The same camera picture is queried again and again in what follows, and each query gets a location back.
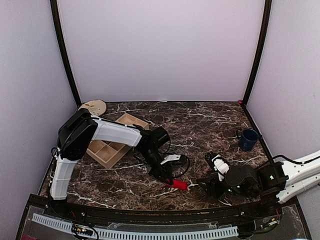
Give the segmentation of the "red patterned sock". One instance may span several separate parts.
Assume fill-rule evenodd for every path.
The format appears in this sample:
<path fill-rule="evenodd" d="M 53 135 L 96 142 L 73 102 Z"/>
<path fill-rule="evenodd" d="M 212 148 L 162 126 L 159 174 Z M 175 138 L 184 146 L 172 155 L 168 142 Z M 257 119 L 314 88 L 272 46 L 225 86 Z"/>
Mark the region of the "red patterned sock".
<path fill-rule="evenodd" d="M 180 189 L 180 190 L 187 190 L 188 189 L 188 184 L 186 182 L 176 180 L 176 179 L 172 180 L 172 184 L 167 183 L 166 186 L 171 187 L 171 188 L 175 188 L 175 189 Z"/>

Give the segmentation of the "wooden compartment tray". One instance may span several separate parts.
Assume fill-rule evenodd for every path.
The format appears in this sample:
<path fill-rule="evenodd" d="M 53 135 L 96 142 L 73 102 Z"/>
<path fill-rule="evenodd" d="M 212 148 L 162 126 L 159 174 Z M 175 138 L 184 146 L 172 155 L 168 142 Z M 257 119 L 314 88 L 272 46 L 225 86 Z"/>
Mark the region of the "wooden compartment tray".
<path fill-rule="evenodd" d="M 126 125 L 138 125 L 145 130 L 149 129 L 149 124 L 133 115 L 128 113 L 123 114 L 116 120 L 117 123 Z M 116 143 L 107 142 L 102 140 L 91 141 L 86 153 L 101 164 L 106 169 L 111 169 L 129 150 L 131 147 Z"/>

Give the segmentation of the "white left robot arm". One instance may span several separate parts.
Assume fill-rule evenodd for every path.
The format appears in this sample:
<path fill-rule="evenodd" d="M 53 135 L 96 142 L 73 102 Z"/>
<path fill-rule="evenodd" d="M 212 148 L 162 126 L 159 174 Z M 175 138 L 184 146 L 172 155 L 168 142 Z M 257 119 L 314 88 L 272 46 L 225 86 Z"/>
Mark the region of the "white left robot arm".
<path fill-rule="evenodd" d="M 53 198 L 51 210 L 60 218 L 67 218 L 70 206 L 63 200 L 68 195 L 68 185 L 75 164 L 85 155 L 92 141 L 106 141 L 134 147 L 151 167 L 151 175 L 172 185 L 172 172 L 163 164 L 159 148 L 169 141 L 163 127 L 147 130 L 138 125 L 113 122 L 80 109 L 58 130 L 56 167 L 49 195 Z"/>

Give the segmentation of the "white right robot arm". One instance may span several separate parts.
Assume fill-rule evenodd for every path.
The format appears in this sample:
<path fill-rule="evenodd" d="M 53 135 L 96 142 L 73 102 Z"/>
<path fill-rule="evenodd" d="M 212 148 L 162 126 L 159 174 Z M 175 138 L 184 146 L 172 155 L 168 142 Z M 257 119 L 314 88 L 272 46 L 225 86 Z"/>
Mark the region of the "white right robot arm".
<path fill-rule="evenodd" d="M 296 160 L 277 155 L 281 161 L 265 163 L 257 168 L 229 164 L 221 155 L 209 152 L 205 160 L 212 176 L 197 179 L 206 194 L 219 199 L 224 193 L 260 198 L 255 213 L 266 217 L 275 208 L 320 182 L 320 153 Z"/>

